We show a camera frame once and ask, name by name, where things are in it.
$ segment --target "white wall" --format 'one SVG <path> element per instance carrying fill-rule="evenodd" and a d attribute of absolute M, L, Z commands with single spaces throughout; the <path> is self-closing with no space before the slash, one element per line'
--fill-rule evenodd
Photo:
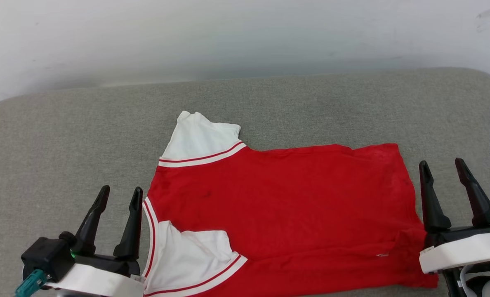
<path fill-rule="evenodd" d="M 490 73 L 490 0 L 0 0 L 0 100 L 425 66 Z"/>

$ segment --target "red fabric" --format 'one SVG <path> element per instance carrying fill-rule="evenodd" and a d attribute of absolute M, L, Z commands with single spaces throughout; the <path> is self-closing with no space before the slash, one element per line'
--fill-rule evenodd
<path fill-rule="evenodd" d="M 402 284 L 423 274 L 424 228 L 396 144 L 259 152 L 158 167 L 148 192 L 179 231 L 224 230 L 249 261 L 199 295 L 308 295 Z"/>

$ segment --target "gray fabric surface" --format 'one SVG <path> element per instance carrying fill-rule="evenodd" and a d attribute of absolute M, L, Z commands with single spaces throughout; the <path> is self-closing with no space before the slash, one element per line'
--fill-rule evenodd
<path fill-rule="evenodd" d="M 240 138 L 256 150 L 396 142 L 418 193 L 418 163 L 428 161 L 455 226 L 471 221 L 456 156 L 490 196 L 490 75 L 479 71 L 232 79 L 20 96 L 0 103 L 0 296 L 11 295 L 20 282 L 21 253 L 40 236 L 76 231 L 104 184 L 111 185 L 111 196 L 96 245 L 98 253 L 113 252 L 132 192 L 149 188 L 182 110 L 240 124 Z M 142 235 L 144 266 L 146 218 Z M 392 286 L 335 296 L 362 295 L 446 296 L 443 282 L 437 290 Z"/>

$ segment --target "red t-shirt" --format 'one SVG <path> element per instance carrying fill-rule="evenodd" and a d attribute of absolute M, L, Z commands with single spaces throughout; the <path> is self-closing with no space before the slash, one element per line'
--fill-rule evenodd
<path fill-rule="evenodd" d="M 186 111 L 177 122 L 145 201 L 145 295 L 437 286 L 420 269 L 425 232 L 396 144 L 261 152 L 237 125 Z M 159 231 L 164 222 L 180 239 Z"/>

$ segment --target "teal connector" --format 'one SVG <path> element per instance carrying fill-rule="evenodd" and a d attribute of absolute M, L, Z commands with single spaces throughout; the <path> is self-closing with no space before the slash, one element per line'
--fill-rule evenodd
<path fill-rule="evenodd" d="M 47 282 L 47 275 L 40 269 L 34 270 L 28 277 L 17 287 L 16 297 L 31 297 Z"/>

